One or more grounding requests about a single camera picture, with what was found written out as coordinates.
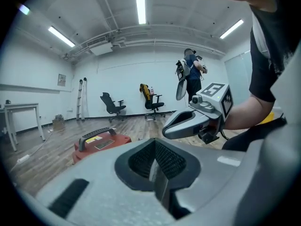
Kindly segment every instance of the black baseboard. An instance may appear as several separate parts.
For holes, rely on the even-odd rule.
[[[159,112],[158,114],[171,114],[171,113],[174,113],[175,111],[168,111],[168,112]],[[138,117],[138,116],[145,116],[146,114],[148,113],[144,113],[144,114],[135,114],[135,115],[121,115],[123,117]],[[108,118],[112,118],[114,117],[113,115],[112,116],[99,116],[99,117],[86,117],[85,120],[92,120],[92,119],[108,119]],[[76,120],[76,118],[71,118],[71,119],[66,119],[65,121],[71,121],[71,120]],[[48,126],[52,126],[52,123],[49,123],[49,124],[44,124],[42,125],[42,127],[48,127]],[[17,135],[19,134],[22,134],[24,132],[27,132],[27,131],[31,131],[31,130],[35,130],[37,129],[38,126],[35,126],[35,127],[31,127],[31,128],[28,128],[28,129],[25,129],[25,130],[20,130],[17,132]]]

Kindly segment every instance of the wooden floor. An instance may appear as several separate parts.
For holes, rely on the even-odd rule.
[[[31,155],[42,144],[39,132],[35,129],[18,135],[17,152],[12,150],[10,144],[1,145],[2,161],[7,167],[12,181],[21,189],[35,196],[48,181],[72,166],[73,143],[82,135],[95,129],[113,127],[116,128],[117,133],[130,136],[132,141],[152,137],[160,138],[163,137],[162,128],[169,116],[158,117],[156,121],[147,121],[144,117],[129,117],[125,121],[116,120],[111,124],[107,119],[91,119],[85,122],[72,120],[66,122],[65,129],[54,131],[52,134],[48,133],[51,127],[44,128],[45,138],[47,139],[49,136],[50,138],[27,161],[14,167],[11,171],[17,159],[27,154]],[[242,131],[225,131],[225,135],[233,137]],[[222,137],[208,145],[205,145],[197,136],[177,141],[216,149],[221,149],[225,143],[225,139]]]

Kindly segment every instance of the black cable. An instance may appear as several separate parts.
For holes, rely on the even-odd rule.
[[[223,130],[221,131],[221,135],[222,135],[222,137],[223,137],[223,138],[225,138],[227,141],[229,140],[229,138],[227,138],[227,137],[225,136],[225,134],[224,134],[224,131],[223,131]]]

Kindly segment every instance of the white table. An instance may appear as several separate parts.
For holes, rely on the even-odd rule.
[[[38,129],[39,133],[45,141],[45,137],[43,134],[43,130],[41,127],[40,123],[40,114],[39,114],[39,103],[26,103],[26,104],[6,104],[4,106],[4,109],[0,110],[0,113],[5,114],[5,122],[6,122],[6,127],[9,135],[9,139],[11,142],[11,145],[16,151],[16,144],[18,144],[17,137],[16,137],[16,129],[13,121],[13,113],[16,112],[23,112],[23,111],[31,111],[35,110],[36,111],[36,119],[37,119],[37,124],[38,124]]]

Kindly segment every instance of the chair backrest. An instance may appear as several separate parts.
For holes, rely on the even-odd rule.
[[[140,89],[139,91],[143,93],[144,98],[145,98],[145,108],[146,109],[151,109],[151,104],[152,104],[152,97],[151,97],[151,91],[149,90],[148,85],[146,84],[140,84]]]
[[[103,92],[103,96],[100,96],[101,100],[107,106],[107,112],[111,113],[115,111],[115,104],[113,103],[109,93]]]

